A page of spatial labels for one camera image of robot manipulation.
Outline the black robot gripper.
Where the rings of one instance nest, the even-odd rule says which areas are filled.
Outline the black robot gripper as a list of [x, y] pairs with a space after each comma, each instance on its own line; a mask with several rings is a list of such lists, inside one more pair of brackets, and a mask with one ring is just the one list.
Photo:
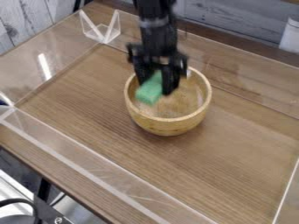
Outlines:
[[187, 75], [189, 56], [178, 50], [178, 27], [173, 17], [139, 22], [142, 41], [127, 43], [129, 62], [135, 66], [139, 85], [162, 69], [163, 95], [179, 87], [181, 75]]

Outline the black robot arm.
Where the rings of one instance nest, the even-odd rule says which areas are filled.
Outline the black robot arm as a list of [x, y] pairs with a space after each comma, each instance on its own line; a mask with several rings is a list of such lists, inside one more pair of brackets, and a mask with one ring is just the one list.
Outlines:
[[154, 76], [163, 76], [163, 95], [179, 87], [187, 76], [189, 56], [178, 49], [178, 24], [174, 5], [177, 0], [134, 0], [139, 16], [142, 41], [127, 43], [127, 60], [134, 65], [139, 84]]

